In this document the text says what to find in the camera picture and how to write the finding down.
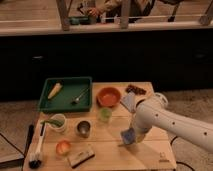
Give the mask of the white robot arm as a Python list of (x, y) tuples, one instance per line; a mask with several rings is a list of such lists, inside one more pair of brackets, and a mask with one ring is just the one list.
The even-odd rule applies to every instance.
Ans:
[(178, 115), (167, 110), (168, 100), (162, 93), (154, 93), (136, 107), (131, 126), (145, 136), (159, 127), (213, 153), (213, 124)]

